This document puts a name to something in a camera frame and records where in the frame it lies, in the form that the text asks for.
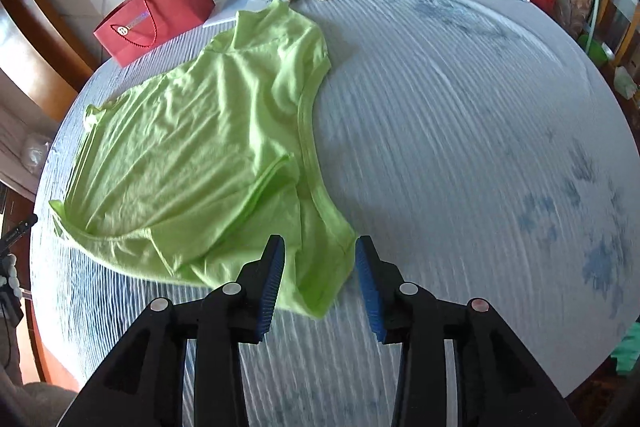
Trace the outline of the blue striped bed sheet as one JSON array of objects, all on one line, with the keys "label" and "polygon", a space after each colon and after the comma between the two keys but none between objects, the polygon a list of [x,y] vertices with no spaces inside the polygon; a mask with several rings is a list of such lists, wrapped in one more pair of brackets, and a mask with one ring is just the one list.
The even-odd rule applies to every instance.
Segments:
[{"label": "blue striped bed sheet", "polygon": [[[61,124],[36,200],[30,285],[43,344],[82,386],[154,298],[207,288],[124,277],[55,234],[89,104],[191,60],[231,22],[126,68],[109,60]],[[639,155],[610,87],[518,0],[300,2],[332,69],[314,103],[322,178],[381,258],[437,298],[496,307],[562,395],[639,315]],[[251,426],[389,426],[400,355],[368,324],[357,277],[321,320],[276,311],[242,346]]]}]

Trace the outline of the green crumpled cloth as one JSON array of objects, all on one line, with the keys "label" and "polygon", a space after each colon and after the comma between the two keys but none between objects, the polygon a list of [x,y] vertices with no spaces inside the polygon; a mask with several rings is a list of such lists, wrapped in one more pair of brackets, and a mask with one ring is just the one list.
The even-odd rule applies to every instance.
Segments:
[{"label": "green crumpled cloth", "polygon": [[629,374],[634,369],[639,355],[640,323],[634,322],[611,353],[611,357],[615,360],[616,373],[618,375]]}]

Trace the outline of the red paper gift bag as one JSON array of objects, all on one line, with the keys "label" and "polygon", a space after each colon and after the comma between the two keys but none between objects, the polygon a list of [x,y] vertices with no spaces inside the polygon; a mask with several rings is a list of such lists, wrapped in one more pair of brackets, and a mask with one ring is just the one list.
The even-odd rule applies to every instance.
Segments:
[{"label": "red paper gift bag", "polygon": [[204,24],[214,9],[214,0],[125,0],[104,17],[93,35],[125,67]]}]

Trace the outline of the light green t-shirt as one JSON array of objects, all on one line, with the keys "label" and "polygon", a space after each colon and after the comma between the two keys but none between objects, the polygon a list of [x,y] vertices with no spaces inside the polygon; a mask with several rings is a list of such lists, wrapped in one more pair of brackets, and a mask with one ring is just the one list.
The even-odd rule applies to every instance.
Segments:
[{"label": "light green t-shirt", "polygon": [[285,243],[277,304],[323,317],[356,235],[324,186],[312,131],[331,67],[312,20],[282,1],[242,11],[194,60],[85,113],[58,235],[108,269],[218,287]]}]

